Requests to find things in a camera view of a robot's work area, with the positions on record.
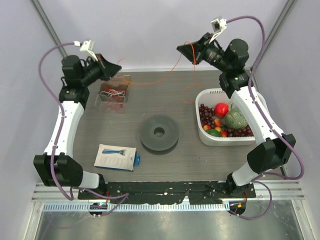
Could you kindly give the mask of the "white plastic basket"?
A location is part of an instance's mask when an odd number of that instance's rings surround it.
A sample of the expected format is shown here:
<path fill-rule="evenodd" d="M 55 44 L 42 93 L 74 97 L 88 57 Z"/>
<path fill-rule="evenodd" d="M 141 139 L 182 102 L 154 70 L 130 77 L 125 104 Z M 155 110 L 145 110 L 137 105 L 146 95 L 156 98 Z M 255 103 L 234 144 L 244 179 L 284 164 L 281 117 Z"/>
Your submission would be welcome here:
<path fill-rule="evenodd" d="M 252 143 L 259 145 L 271 139 L 273 133 L 255 103 L 260 105 L 274 127 L 268 109 L 253 87 L 242 87 L 231 97 L 227 97 L 220 88 L 201 91 L 195 99 L 200 140 L 208 146 L 224 147 Z"/>

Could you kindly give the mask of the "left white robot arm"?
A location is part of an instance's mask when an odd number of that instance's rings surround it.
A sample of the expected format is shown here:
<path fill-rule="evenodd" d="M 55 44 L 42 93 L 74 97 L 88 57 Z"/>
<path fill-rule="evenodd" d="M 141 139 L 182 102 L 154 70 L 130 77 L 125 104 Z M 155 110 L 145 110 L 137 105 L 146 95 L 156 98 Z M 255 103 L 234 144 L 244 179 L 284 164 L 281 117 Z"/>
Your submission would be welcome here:
<path fill-rule="evenodd" d="M 62 88 L 55 97 L 59 111 L 51 139 L 43 154 L 36 155 L 33 165 L 47 187 L 57 187 L 68 200 L 73 193 L 63 188 L 89 189 L 93 198 L 100 200 L 107 192 L 104 178 L 97 173 L 84 171 L 73 158 L 73 146 L 80 119 L 90 95 L 89 85 L 97 80 L 108 81 L 122 67 L 107 61 L 100 53 L 80 59 L 69 55 L 61 61 Z"/>

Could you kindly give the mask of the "grey cable spool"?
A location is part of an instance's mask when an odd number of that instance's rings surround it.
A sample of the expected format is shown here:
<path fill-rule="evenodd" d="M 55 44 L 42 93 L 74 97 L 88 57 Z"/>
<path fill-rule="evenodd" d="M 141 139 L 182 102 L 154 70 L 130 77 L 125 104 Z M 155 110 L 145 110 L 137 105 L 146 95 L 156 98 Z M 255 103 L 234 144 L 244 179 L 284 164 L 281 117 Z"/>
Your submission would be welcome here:
<path fill-rule="evenodd" d="M 179 141 L 178 123 L 167 115 L 153 115 L 139 127 L 139 139 L 150 154 L 161 156 L 174 150 Z"/>

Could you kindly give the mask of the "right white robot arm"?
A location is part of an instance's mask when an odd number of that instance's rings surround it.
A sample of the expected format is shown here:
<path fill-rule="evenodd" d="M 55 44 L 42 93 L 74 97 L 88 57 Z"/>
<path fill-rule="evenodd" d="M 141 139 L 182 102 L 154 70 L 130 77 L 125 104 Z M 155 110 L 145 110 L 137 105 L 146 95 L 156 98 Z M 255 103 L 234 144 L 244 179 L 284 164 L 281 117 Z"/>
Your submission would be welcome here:
<path fill-rule="evenodd" d="M 256 147 L 247 154 L 247 162 L 226 179 L 226 193 L 236 198 L 260 175 L 269 174 L 286 164 L 296 139 L 292 134 L 285 134 L 268 111 L 260 106 L 256 89 L 245 71 L 249 58 L 248 44 L 235 38 L 226 49 L 222 49 L 212 37 L 213 34 L 207 32 L 200 40 L 179 45 L 176 49 L 194 65 L 205 61 L 221 71 L 221 89 L 236 104 L 252 130 Z"/>

